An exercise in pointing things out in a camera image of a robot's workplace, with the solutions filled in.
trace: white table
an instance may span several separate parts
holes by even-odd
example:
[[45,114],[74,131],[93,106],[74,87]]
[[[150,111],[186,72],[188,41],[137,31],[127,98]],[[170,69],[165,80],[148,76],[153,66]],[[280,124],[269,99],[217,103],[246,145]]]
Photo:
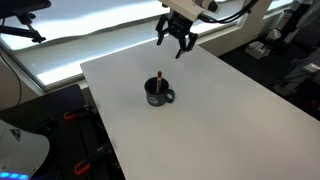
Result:
[[[200,47],[152,41],[82,64],[127,180],[319,180],[320,124]],[[173,104],[152,107],[163,72]]]

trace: pen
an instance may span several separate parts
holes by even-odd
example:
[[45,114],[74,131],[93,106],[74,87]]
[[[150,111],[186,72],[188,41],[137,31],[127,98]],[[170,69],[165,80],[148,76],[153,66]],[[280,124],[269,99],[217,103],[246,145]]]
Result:
[[162,72],[159,71],[159,72],[158,72],[158,78],[157,78],[157,94],[160,93],[160,89],[161,89],[161,78],[162,78]]

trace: black mug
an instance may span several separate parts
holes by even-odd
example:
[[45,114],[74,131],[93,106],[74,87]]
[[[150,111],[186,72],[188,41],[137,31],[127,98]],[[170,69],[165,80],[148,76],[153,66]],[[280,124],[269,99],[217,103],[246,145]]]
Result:
[[147,93],[147,101],[151,106],[162,106],[166,102],[173,103],[175,93],[172,89],[169,89],[169,83],[167,80],[161,78],[160,91],[157,94],[157,81],[158,78],[154,77],[149,79],[144,84],[144,89]]

